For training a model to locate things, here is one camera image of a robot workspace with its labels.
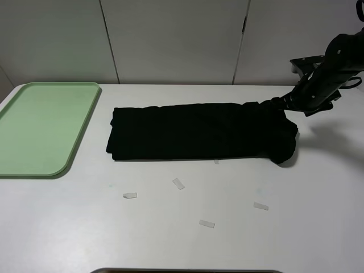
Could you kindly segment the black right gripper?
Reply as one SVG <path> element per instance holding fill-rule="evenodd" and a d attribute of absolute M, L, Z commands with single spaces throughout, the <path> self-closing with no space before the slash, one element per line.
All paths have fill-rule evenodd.
<path fill-rule="evenodd" d="M 292 59 L 290 63 L 300 80 L 289 93 L 271 99 L 272 107 L 302 112 L 307 117 L 333 109 L 333 102 L 341 98 L 341 69 L 324 56 Z"/>

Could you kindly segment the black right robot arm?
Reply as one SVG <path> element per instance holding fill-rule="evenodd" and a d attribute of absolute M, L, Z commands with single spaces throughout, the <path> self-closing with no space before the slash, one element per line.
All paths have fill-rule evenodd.
<path fill-rule="evenodd" d="M 291 92 L 271 99 L 272 107 L 302 112 L 307 117 L 331 110 L 333 102 L 341 98 L 340 90 L 362 84 L 358 74 L 363 72 L 363 30 L 352 35 L 337 35 L 324 55 L 290 62 L 300 81 Z"/>

